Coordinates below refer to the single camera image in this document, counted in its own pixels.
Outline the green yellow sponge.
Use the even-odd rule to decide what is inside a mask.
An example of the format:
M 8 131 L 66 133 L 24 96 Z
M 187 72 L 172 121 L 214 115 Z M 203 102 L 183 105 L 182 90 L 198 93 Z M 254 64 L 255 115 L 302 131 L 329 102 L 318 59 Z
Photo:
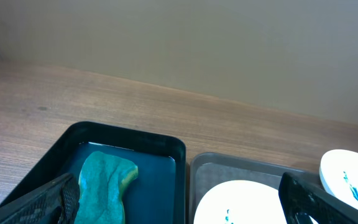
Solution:
M 123 196 L 138 175 L 138 166 L 128 159 L 100 151 L 91 153 L 80 170 L 75 223 L 125 223 Z

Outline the brown serving tray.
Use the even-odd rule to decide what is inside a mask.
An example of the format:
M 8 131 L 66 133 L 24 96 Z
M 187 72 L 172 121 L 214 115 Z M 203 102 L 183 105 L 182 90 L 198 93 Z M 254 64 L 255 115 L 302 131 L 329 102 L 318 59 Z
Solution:
M 322 188 L 318 174 L 291 167 L 254 161 L 215 152 L 197 155 L 188 167 L 187 223 L 193 223 L 196 208 L 214 186 L 230 180 L 250 180 L 278 189 L 283 173 L 291 172 Z

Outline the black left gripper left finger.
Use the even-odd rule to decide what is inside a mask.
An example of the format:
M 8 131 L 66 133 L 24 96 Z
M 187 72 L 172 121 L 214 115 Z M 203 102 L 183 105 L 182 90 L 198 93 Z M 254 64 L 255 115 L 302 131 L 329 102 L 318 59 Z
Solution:
M 80 203 L 73 174 L 63 174 L 0 208 L 0 224 L 73 224 Z

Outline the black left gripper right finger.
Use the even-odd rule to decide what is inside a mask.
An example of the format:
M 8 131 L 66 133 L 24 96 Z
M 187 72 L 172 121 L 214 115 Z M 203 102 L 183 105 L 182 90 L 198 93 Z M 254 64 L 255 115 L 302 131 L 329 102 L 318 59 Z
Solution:
M 278 195 L 289 224 L 358 224 L 357 209 L 292 173 L 282 175 Z

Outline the white plate blue streak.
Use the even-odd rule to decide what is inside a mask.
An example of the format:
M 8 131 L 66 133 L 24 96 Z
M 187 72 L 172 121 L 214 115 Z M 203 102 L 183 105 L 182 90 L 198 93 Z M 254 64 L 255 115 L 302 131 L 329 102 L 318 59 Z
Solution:
M 358 210 L 358 152 L 344 149 L 325 152 L 319 178 L 327 193 Z

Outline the black water tray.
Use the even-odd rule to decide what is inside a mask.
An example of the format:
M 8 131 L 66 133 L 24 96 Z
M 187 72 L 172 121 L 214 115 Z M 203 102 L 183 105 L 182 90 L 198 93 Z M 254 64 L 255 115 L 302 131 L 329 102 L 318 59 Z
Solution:
M 96 151 L 138 166 L 139 176 L 123 197 L 126 223 L 185 224 L 184 143 L 171 136 L 89 121 L 72 124 L 0 205 L 64 173 L 78 177 L 85 159 Z

